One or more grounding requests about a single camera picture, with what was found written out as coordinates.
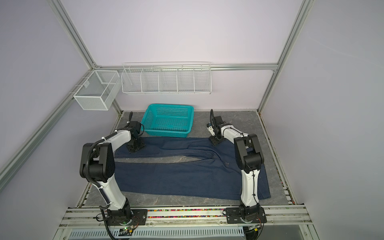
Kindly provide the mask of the dark blue denim trousers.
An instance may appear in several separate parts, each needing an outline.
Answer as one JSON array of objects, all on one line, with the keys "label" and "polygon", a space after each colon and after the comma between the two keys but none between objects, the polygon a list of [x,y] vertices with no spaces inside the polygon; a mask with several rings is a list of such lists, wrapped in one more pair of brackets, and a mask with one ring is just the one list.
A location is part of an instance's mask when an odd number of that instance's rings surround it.
[{"label": "dark blue denim trousers", "polygon": [[[228,140],[213,146],[207,138],[147,137],[146,146],[115,152],[115,178],[123,192],[239,200],[242,175]],[[271,197],[264,164],[258,198]]]}]

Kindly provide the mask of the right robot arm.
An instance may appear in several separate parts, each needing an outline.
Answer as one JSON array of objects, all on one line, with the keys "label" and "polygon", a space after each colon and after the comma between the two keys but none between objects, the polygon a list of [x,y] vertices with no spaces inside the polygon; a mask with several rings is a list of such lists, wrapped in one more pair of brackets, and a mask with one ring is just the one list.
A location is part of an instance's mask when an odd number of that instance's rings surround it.
[{"label": "right robot arm", "polygon": [[244,223],[258,221],[264,223],[264,209],[258,198],[258,177],[264,164],[264,154],[255,134],[247,134],[232,124],[223,121],[210,111],[210,122],[207,129],[211,133],[209,140],[216,146],[225,140],[234,144],[235,160],[242,175],[241,204],[239,216]]}]

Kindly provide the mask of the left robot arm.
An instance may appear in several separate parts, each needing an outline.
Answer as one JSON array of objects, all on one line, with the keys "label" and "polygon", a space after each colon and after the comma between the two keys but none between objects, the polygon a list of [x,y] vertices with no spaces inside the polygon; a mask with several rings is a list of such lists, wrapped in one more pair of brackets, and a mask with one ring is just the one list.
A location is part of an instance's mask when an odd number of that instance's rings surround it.
[{"label": "left robot arm", "polygon": [[80,175],[96,187],[104,199],[105,205],[99,208],[105,224],[122,220],[121,224],[124,226],[133,221],[134,214],[129,201],[123,195],[115,178],[114,156],[116,150],[123,145],[127,146],[129,153],[135,153],[145,146],[142,138],[144,127],[140,122],[133,121],[132,117],[133,112],[130,112],[129,120],[123,128],[83,146]]}]

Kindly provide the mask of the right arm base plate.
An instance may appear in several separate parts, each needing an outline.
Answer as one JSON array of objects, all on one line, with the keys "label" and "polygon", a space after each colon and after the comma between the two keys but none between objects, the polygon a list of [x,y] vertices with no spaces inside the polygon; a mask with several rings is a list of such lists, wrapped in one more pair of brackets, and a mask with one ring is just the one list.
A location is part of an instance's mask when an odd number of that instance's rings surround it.
[{"label": "right arm base plate", "polygon": [[223,210],[228,224],[265,224],[267,217],[264,208],[245,208],[241,206]]}]

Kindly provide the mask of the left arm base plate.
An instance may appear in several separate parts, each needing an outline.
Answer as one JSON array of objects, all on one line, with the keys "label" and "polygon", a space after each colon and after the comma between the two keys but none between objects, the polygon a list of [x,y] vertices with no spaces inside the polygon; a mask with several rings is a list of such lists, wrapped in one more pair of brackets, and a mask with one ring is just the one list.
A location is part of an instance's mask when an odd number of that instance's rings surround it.
[{"label": "left arm base plate", "polygon": [[106,221],[108,226],[142,226],[146,224],[148,209],[132,209],[128,218],[121,211],[107,210]]}]

